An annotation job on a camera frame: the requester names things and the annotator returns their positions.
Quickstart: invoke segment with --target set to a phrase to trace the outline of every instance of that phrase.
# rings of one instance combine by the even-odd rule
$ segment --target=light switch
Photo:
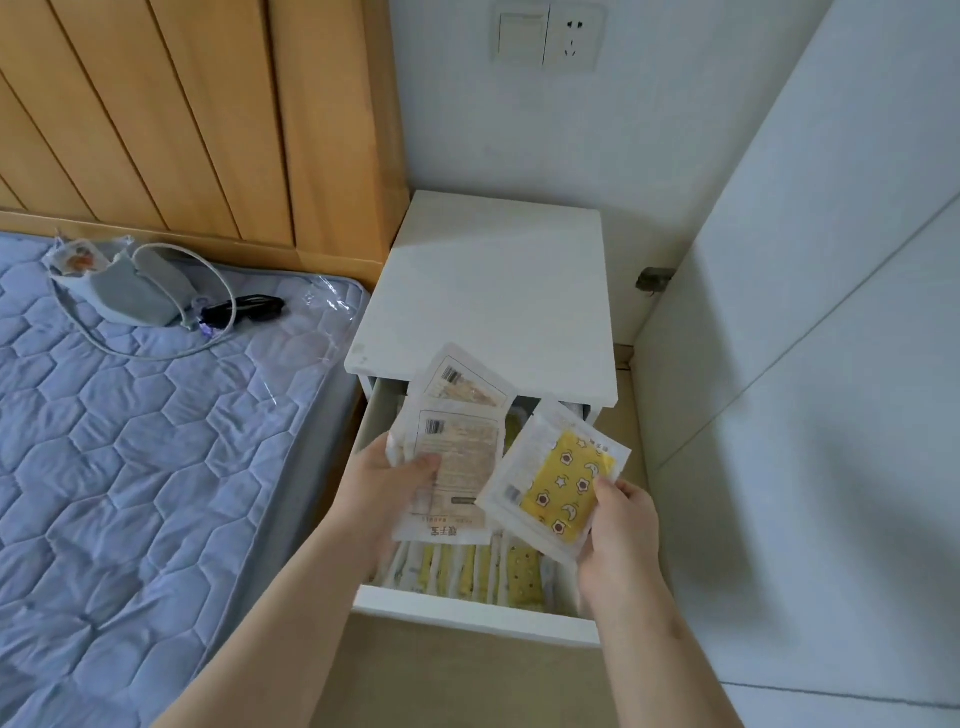
[[[496,16],[496,58],[514,65],[543,65],[547,6],[501,4]]]

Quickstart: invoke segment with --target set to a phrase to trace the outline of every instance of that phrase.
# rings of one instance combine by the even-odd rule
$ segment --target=nightstand top
[[[410,380],[447,341],[521,395],[614,406],[600,213],[418,191],[345,366]]]

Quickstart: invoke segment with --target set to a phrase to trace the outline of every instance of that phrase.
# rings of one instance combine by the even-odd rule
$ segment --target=mattress
[[[222,267],[237,296],[287,301],[284,317],[137,361],[60,310],[50,244],[0,235],[0,725],[147,725],[296,547],[355,403],[342,356],[368,295]],[[203,341],[75,311],[118,351]]]

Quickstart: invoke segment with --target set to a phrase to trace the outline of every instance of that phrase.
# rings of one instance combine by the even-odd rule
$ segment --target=hand
[[[389,547],[391,532],[419,488],[433,485],[440,455],[422,455],[391,468],[387,433],[350,457],[326,518],[348,529],[375,555]]]
[[[593,528],[580,556],[580,592],[594,613],[663,583],[653,499],[626,480],[598,478]]]

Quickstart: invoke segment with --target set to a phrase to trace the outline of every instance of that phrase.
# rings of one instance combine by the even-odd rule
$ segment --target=power outlet
[[[591,3],[554,3],[546,29],[543,67],[559,73],[592,71],[600,56],[607,10]]]

